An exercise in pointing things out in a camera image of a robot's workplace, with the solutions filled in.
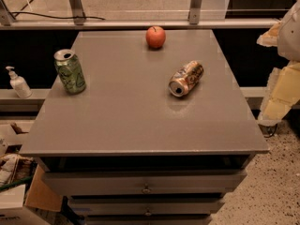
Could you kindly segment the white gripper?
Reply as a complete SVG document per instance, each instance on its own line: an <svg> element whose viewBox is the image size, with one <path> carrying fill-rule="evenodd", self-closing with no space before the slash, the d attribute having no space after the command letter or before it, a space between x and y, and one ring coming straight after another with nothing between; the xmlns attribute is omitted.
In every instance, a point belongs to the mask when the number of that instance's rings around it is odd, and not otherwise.
<svg viewBox="0 0 300 225"><path fill-rule="evenodd" d="M280 56L291 60L284 68L274 68L269 75L262 100L258 123L272 127L279 123L300 100L300 0L274 24L260 35L257 43L276 47Z"/></svg>

